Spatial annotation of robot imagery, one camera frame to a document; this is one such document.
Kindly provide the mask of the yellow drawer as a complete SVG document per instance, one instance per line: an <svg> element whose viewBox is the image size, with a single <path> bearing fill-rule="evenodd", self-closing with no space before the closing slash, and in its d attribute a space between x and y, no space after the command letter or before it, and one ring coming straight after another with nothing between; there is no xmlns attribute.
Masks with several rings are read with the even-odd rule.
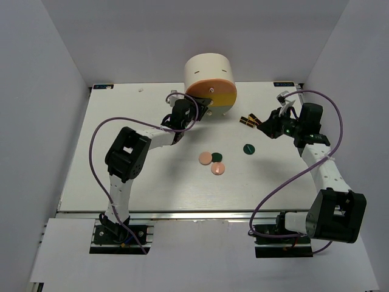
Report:
<svg viewBox="0 0 389 292"><path fill-rule="evenodd" d="M212 102L210 103L211 107L220 107L220 106L230 106L232 107L237 98L236 92L213 92L210 94L210 99Z"/></svg>

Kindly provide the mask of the peach powder puff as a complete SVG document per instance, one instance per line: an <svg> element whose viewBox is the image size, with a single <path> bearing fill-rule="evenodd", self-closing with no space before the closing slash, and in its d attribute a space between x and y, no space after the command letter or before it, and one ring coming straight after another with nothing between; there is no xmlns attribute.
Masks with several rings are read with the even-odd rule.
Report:
<svg viewBox="0 0 389 292"><path fill-rule="evenodd" d="M199 163L202 164L202 165L209 165L212 163L212 154L210 152L202 152L200 155L199 155Z"/></svg>

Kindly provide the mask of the peach puff with ribbon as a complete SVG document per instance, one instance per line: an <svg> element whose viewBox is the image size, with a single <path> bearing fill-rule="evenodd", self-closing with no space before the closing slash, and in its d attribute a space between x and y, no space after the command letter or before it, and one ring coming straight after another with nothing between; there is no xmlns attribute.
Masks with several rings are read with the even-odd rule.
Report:
<svg viewBox="0 0 389 292"><path fill-rule="evenodd" d="M225 165L222 162L214 162L211 166L214 175L222 175L225 172Z"/></svg>

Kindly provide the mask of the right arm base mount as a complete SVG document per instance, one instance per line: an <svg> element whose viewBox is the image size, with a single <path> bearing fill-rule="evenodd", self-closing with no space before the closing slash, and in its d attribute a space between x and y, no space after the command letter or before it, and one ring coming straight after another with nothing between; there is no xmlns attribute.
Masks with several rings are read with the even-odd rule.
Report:
<svg viewBox="0 0 389 292"><path fill-rule="evenodd" d="M280 212L275 223L255 224L248 236L254 238L255 257L258 259L286 259L313 257L311 240L285 228L285 212Z"/></svg>

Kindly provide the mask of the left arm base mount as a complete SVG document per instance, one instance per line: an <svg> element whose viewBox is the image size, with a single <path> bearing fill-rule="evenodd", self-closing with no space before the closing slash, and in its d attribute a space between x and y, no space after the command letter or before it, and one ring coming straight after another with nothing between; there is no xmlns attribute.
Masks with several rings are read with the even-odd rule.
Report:
<svg viewBox="0 0 389 292"><path fill-rule="evenodd" d="M123 223L114 223L101 213L92 233L90 254L145 255L153 241L154 227L147 224L130 224L130 218Z"/></svg>

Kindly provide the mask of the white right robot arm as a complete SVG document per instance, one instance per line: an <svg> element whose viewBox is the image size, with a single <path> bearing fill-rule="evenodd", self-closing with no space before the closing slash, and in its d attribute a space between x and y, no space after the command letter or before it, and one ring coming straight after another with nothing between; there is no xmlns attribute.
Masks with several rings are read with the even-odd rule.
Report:
<svg viewBox="0 0 389 292"><path fill-rule="evenodd" d="M320 133L323 108L314 103L303 104L300 116L291 117L292 106L271 112L258 125L266 136L293 138L300 157L308 166L317 196L307 212L281 212L274 227L275 237L287 243L296 235L335 242L357 240L367 205L365 196L352 191L331 159L328 138Z"/></svg>

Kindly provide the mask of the green round compact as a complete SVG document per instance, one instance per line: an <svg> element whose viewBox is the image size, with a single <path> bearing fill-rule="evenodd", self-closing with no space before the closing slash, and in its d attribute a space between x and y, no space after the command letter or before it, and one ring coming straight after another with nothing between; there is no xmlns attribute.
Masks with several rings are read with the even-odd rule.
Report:
<svg viewBox="0 0 389 292"><path fill-rule="evenodd" d="M255 147L252 144L245 144L243 146L243 152L247 155L253 155L255 153Z"/></svg>

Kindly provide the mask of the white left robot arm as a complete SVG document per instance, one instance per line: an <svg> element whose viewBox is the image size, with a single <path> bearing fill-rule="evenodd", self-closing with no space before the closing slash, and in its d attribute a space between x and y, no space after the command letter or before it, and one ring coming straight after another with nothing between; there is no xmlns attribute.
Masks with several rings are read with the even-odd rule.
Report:
<svg viewBox="0 0 389 292"><path fill-rule="evenodd" d="M202 119L212 103L209 98L188 94L182 94L179 98L179 95L179 92L168 95L166 102L172 107L172 112L162 119L155 130L136 131L123 127L106 154L111 201L107 211L100 216L100 222L108 230L109 238L116 243L128 237L131 187L142 171L148 152L178 143L184 132Z"/></svg>

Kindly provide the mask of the orange top drawer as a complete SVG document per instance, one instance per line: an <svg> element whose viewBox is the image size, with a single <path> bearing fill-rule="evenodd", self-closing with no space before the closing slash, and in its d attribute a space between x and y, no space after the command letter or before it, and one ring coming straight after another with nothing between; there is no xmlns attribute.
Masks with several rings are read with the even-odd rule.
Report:
<svg viewBox="0 0 389 292"><path fill-rule="evenodd" d="M213 92L236 92L237 89L233 82L221 79L221 78L214 78L214 79L206 79L206 80L200 80L197 82L194 82L191 84L185 92L187 94L192 94L196 97L205 97Z"/></svg>

